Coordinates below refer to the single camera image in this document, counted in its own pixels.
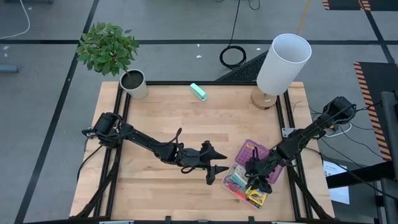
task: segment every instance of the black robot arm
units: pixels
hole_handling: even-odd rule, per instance
[[[85,136],[97,136],[102,146],[110,148],[118,147],[120,139],[132,141],[152,151],[160,161],[182,167],[183,174],[187,174],[195,168],[206,169],[206,183],[211,185],[215,180],[215,175],[228,170],[228,167],[211,166],[210,161],[227,157],[216,152],[209,141],[202,143],[200,151],[184,148],[184,144],[178,142],[181,131],[180,128],[171,141],[159,142],[125,123],[120,115],[103,113],[94,128],[83,130],[82,133]]]
[[[325,129],[334,124],[346,124],[354,118],[356,105],[351,104],[344,97],[336,97],[324,108],[323,113],[312,124],[305,129],[297,129],[283,139],[276,149],[265,159],[256,156],[250,158],[246,163],[246,177],[249,178],[248,186],[252,189],[260,189],[263,192],[271,193],[271,186],[266,180],[269,174],[278,166],[286,166],[301,152],[308,142],[315,136],[321,138],[326,134]]]

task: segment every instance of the wooden tabletop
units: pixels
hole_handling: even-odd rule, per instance
[[[102,112],[113,110],[117,87],[117,82],[102,84],[93,125]],[[251,104],[250,94],[255,86],[201,86],[208,95],[205,102],[186,85],[148,87],[145,99],[131,101],[127,122],[163,142],[172,139],[182,127],[179,141],[185,147],[198,150],[204,140],[210,140],[218,152],[228,156],[226,160],[212,161],[212,165],[231,165],[247,139],[265,147],[272,147],[281,140],[276,107],[260,110]],[[303,83],[291,84],[289,94],[296,127],[304,128],[312,119]],[[282,107],[287,120],[283,102]],[[89,140],[85,158],[97,147],[98,140]],[[314,140],[308,147],[318,150]],[[82,169],[71,215],[80,212],[98,188],[104,152],[98,152]],[[334,217],[320,156],[303,150],[302,160],[309,191]],[[160,162],[147,149],[124,141],[112,219],[164,220],[171,215],[173,220],[246,221],[248,216],[254,216],[256,221],[294,220],[286,169],[260,210],[253,209],[221,186],[226,174],[218,174],[213,185],[206,185],[204,170],[182,174],[180,169]],[[297,190],[304,217],[302,194]],[[104,202],[107,198],[108,193],[105,193]]]

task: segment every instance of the lamp base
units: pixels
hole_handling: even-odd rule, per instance
[[[276,103],[276,96],[263,93],[258,86],[251,93],[250,99],[256,108],[262,110],[266,110]]]

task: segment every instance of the green leaves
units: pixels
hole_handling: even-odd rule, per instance
[[[137,54],[139,44],[134,36],[125,37],[119,26],[99,22],[92,25],[89,33],[82,34],[80,45],[76,49],[78,60],[87,66],[88,70],[98,73],[117,75],[120,70],[127,70],[134,60],[132,52]]]

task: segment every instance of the paper sheet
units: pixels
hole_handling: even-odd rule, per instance
[[[332,162],[323,161],[323,173],[325,174],[325,177],[330,176],[330,175],[340,174],[342,172],[346,172],[346,171]],[[348,187],[339,187],[336,189],[329,189],[329,194],[330,194],[330,198],[332,201],[345,203],[345,204],[349,205]]]

